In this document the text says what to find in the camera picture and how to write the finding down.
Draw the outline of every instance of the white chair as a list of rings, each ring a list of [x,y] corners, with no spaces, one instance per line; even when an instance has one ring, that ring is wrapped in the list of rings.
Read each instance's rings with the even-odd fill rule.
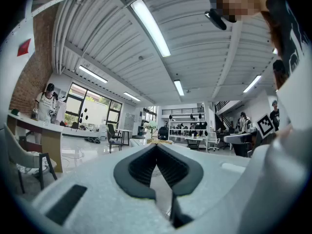
[[[23,193],[25,193],[21,174],[32,175],[39,180],[41,190],[44,188],[43,174],[50,172],[57,180],[54,168],[57,166],[54,160],[50,159],[48,153],[27,152],[18,143],[15,136],[4,124],[5,139],[10,161],[14,164],[19,174],[19,183]]]
[[[209,143],[213,143],[213,144],[216,144],[216,145],[220,143],[220,139],[216,137],[216,133],[214,133],[214,132],[208,132],[207,138],[208,138],[208,142]],[[215,152],[216,149],[219,150],[219,148],[217,148],[215,146],[208,148],[208,150],[210,150],[210,149],[213,149],[214,152]]]

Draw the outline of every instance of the black and white square marker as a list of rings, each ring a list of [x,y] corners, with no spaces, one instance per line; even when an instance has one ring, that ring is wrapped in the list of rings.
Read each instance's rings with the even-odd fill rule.
[[[256,123],[257,123],[257,128],[262,136],[262,139],[268,136],[270,132],[274,129],[273,124],[268,114],[265,114],[263,117],[257,120]]]

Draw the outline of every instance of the black shirt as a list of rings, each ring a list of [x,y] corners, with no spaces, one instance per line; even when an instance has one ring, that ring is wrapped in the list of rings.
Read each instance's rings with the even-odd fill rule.
[[[275,127],[275,131],[278,131],[279,127],[279,109],[277,111],[272,111],[270,113],[270,119],[273,122],[273,125]]]
[[[281,57],[286,73],[290,76],[305,53],[307,54],[307,50],[311,49],[311,41],[297,21],[287,1],[267,0],[267,8],[273,20],[280,25],[283,45]],[[308,13],[308,8],[302,7],[302,10],[307,10]]]

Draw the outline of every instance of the white t-shirt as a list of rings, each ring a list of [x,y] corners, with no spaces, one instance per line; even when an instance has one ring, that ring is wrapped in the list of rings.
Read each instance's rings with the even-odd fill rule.
[[[39,103],[38,105],[38,119],[45,120],[47,116],[49,116],[50,110],[55,110],[56,100],[54,97],[48,99],[46,97],[45,92],[38,94],[36,101]]]

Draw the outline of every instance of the white shelving unit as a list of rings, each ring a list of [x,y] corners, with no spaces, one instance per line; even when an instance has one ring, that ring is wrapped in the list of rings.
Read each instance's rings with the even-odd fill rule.
[[[174,141],[173,139],[170,139],[170,138],[175,138],[175,137],[177,137],[177,138],[187,138],[187,137],[189,137],[188,135],[171,135],[170,134],[170,132],[172,132],[172,131],[208,131],[207,130],[207,127],[206,127],[206,129],[177,129],[177,128],[172,128],[172,124],[173,123],[200,123],[200,122],[202,122],[202,123],[205,123],[205,119],[206,119],[206,112],[204,112],[203,113],[204,114],[204,119],[203,120],[183,120],[183,121],[181,121],[181,120],[177,120],[177,121],[173,121],[173,120],[169,120],[169,140],[172,140],[172,141]],[[178,117],[178,116],[180,116],[180,114],[177,114],[177,115],[175,115],[175,114],[172,114],[172,116],[173,117]],[[208,150],[208,145],[207,145],[207,138],[206,138],[206,136],[203,136],[202,138],[204,138],[205,140],[204,140],[204,147],[206,148],[206,150]]]

